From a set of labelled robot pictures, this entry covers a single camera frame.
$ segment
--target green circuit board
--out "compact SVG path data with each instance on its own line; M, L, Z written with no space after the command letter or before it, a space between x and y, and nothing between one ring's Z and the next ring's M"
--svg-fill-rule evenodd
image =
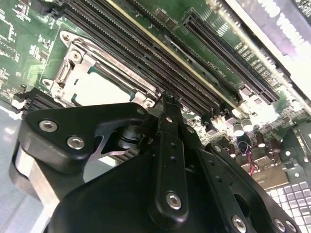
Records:
M8 103L21 85L47 91L42 79L55 78L67 52L60 31L82 33L66 19L41 16L32 3L2 0L0 5L0 100Z
M128 1L115 0L117 5L134 18L140 25L144 26L149 32L155 35L160 41L169 46L165 35L152 25L150 21L137 12ZM236 35L228 23L224 19L213 12L206 0L138 0L149 13L158 21L165 25L174 35L181 39L185 44L192 48L200 57L207 61L210 72L215 77L225 78L232 86L239 89L243 86L243 82L239 77L232 73L226 65L224 65L201 41L185 28L183 25L190 11L196 12L200 18L212 27L217 35L223 38L231 47L233 47L256 71L275 89L278 82L274 76L261 63L258 57L244 44Z
M48 93L41 83L44 78L54 79L67 52L59 34L67 30L76 34L85 35L82 30L65 18L54 20L49 15L40 15L35 7L35 0L2 0L0 6L0 100L10 103L13 95L19 91L21 85L27 90L33 87ZM162 43L171 47L164 33L143 17L127 0L114 1L127 14L142 25L148 32L156 36ZM225 39L255 70L264 78L280 96L274 103L279 114L272 124L264 125L260 131L269 137L281 138L284 129L293 122L305 118L306 113L295 111L285 96L282 86L271 72L262 65L256 55L244 44L230 26L207 5L205 0L139 0L150 14L163 23L178 38L181 38L189 47L199 54L209 65L210 72L215 77L225 78L237 89L243 86L236 77L215 55L183 26L185 16L190 10L197 12L201 19L208 23L218 34ZM185 56L175 51L178 56L186 60ZM208 141L217 141L226 136L226 132L208 135L201 126L199 116L185 110L184 116L199 133L204 144Z

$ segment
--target black metal bracket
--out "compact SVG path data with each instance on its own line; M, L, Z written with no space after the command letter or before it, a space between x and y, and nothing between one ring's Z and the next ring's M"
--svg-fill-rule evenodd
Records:
M72 174L81 172L95 152L95 137L102 136L105 145L117 128L142 124L148 117L134 103L34 111L25 116L18 140L29 155L61 173ZM45 120L53 122L57 129L42 130L40 123ZM71 137L80 138L83 147L71 148Z
M159 227L172 230L187 220L189 212L183 142L178 138L183 119L174 98L164 95L163 107L155 140L149 214Z

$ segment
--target ram slot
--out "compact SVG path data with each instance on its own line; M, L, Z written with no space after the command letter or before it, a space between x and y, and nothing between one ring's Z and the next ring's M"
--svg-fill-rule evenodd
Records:
M84 29L87 33L91 35L92 38L94 38L100 44L108 45L104 46L106 48L105 50L110 54L114 55L117 59L125 61L125 64L129 68L133 69L135 72L137 72L139 66L143 67L143 70L145 72L148 71L148 75L143 76L144 79L146 79L147 81L151 81L152 84L156 84L156 86L160 86L165 91L168 91L169 93L172 93L175 96L179 97L185 104L185 106L192 109L198 115L200 116L203 115L206 110L210 109L210 106L215 105L215 103L207 101L207 99L202 99L202 97L197 93L195 93L193 89L185 91L184 88L180 88L180 82L176 82L176 80L178 79L174 79L172 78L174 76L172 75L168 76L166 73L159 71L159 69L157 68L159 64L157 66L154 66L151 62L146 62L147 61L146 59L145 61L138 59L137 58L138 56L140 57L142 56L140 54L134 54L134 51L137 50L135 49L130 50L127 47L125 47L120 37L114 35L114 37L112 38L111 36L113 35L112 32L101 33L100 28L106 28L106 30L108 30L109 25L102 24L99 22L95 24L94 22L98 20L95 17L92 18L93 21L86 20L87 15L86 13L90 14L90 12L86 11L85 8L68 9L66 11L66 17L71 21L73 21L74 23L76 23L79 27ZM133 44L135 44L134 41L130 43L131 47L133 47ZM186 83L183 83L183 86L185 88L191 87L189 84Z

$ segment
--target black plastic part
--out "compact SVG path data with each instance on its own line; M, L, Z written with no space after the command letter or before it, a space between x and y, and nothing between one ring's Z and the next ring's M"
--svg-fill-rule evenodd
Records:
M72 174L81 171L94 152L95 137L103 136L106 144L118 127L142 124L148 116L135 103L34 111L22 121L18 140L29 155L59 172ZM58 129L42 131L39 123L43 120L55 122ZM67 140L71 136L83 139L85 146L80 150L70 148Z
M13 100L16 100L19 103L25 101L24 106L20 109L12 106L13 111L17 114L22 112L22 116L41 109L63 108L63 106L55 102L51 96L48 96L37 88L33 88L29 92L16 93Z

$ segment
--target black component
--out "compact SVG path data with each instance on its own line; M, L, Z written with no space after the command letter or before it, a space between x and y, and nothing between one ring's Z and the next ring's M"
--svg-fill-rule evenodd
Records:
M204 23L194 11L190 12L184 26L266 103L270 104L279 100L279 96L253 67L220 38L208 24Z
M16 93L11 107L16 114L22 112L22 116L35 110L63 108L52 97L37 88L33 88L29 92Z
M290 219L220 145L208 144L204 150L197 133L183 123L175 99L165 95L163 103L164 111L153 125L157 126L152 134L154 140L141 148L143 154L86 184L81 183L60 198L46 232L233 233L237 232L233 220L238 216L248 233L276 233L274 219L283 223ZM124 118L120 109L127 110L128 118ZM37 131L37 123L47 116L57 122L58 130ZM125 119L132 125L148 117L133 103L36 111L22 122L19 148L40 167L49 166L50 176L61 180L53 187L57 189L71 179L68 169L72 167L55 171L51 169L55 167L55 163L49 162L51 158L59 159L60 154L66 154L71 161L87 157L94 150L95 136L109 139L112 127L108 125L119 128ZM66 147L69 135L83 138L85 148L77 151ZM81 177L82 171L76 172L74 178Z
M256 142L257 142L258 147L265 147L266 143L264 141L264 137L262 133L256 134Z
M279 143L278 139L276 139L276 138L272 138L270 140L270 147L271 147L272 152L274 152L274 153L280 153L281 152L280 143Z
M222 138L217 142L217 144L221 145L226 151L229 150L229 140L226 138Z
M241 137L237 137L238 149L245 155L251 149L251 139L246 134L243 134Z
M19 86L18 92L19 93L25 93L26 92L26 85L22 84L21 86Z
M172 31L176 30L178 28L178 24L172 20L171 18L169 18L167 21L166 21L166 25L169 29L171 29Z
M235 147L233 144L229 144L229 155L232 156L232 155L236 155L236 152L235 152Z
M155 11L155 15L162 22L165 22L168 19L167 14L160 8L157 8L157 10Z

